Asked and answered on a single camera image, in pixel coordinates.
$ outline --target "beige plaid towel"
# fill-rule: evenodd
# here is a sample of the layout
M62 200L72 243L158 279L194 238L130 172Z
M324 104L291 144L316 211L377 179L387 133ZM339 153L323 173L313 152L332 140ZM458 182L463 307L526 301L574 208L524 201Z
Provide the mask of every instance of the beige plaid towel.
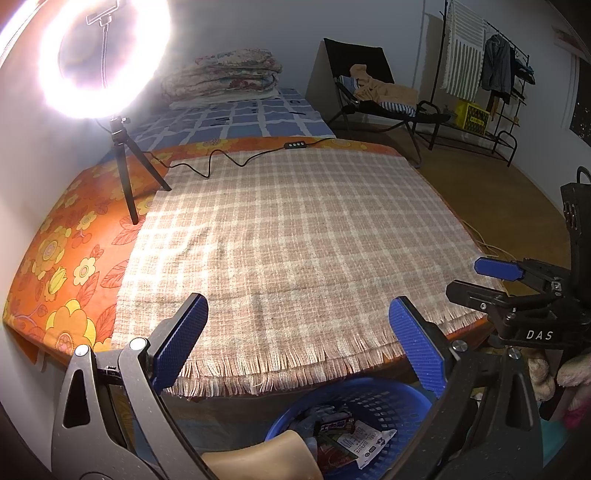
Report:
M248 153L236 155L244 161ZM207 170L207 159L189 162ZM172 392L260 394L344 377L402 354L388 324L406 295L450 333L481 315L449 303L481 253L403 157L309 148L245 168L184 167L147 215L119 291L113 347L148 336L192 292L209 321Z

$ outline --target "white wall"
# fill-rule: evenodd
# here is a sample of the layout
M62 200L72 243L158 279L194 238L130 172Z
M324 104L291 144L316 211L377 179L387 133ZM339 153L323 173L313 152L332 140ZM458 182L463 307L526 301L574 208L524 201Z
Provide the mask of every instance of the white wall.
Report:
M571 55L554 45L552 26L562 18L544 0L463 0L531 56L537 85L526 88L519 113L519 149L514 165L561 210L560 186L579 164L589 166L589 147L561 127L570 85ZM283 62L281 84L306 93L325 116L336 109L323 37L382 46L394 78L431 92L439 53L443 0L170 0L173 36L160 73L195 57L241 47L268 48ZM487 96L480 97L486 106ZM438 92L442 106L447 103ZM150 96L130 114L147 115Z
M88 121L44 104L38 86L43 25L61 0L31 21L0 69L0 303L37 229L69 183L107 152L110 140ZM0 401L33 452L50 461L51 428L63 368L41 373L0 326Z

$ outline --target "stuffed toy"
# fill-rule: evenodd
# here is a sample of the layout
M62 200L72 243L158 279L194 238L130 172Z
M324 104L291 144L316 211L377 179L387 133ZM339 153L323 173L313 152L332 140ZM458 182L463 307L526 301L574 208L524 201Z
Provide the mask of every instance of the stuffed toy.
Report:
M576 428L591 406L591 352L565 362L554 378L543 350L523 348L521 351L527 358L537 401L551 399L556 391L556 384L571 389L574 393L563 422L568 429Z

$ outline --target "blue gripper pad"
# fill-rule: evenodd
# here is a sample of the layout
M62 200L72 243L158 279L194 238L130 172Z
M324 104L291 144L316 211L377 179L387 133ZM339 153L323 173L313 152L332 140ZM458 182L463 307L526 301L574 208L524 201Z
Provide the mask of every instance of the blue gripper pad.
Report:
M155 392L160 393L163 389L174 385L191 350L205 328L208 315L209 306L206 298L192 294L173 318L161 322L161 324L170 322L171 329L167 329L163 325L164 332L154 330L154 333L150 335L151 343L152 336L157 337L159 333L167 335L166 339L162 339L162 346L154 354L152 361L151 383Z
M433 344L424 326L428 324L406 297L392 301L389 321L425 390L441 397L447 384L446 362L443 354Z
M480 257L474 263L474 270L485 277L498 278L500 280L517 281L523 278L524 272L514 262L503 262L491 258Z

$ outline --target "yellow crate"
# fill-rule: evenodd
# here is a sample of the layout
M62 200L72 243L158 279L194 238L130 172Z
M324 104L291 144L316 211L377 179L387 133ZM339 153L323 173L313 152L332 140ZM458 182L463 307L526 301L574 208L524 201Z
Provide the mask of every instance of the yellow crate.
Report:
M484 135L490 118L489 112L479 105L459 100L456 106L456 125L468 132Z

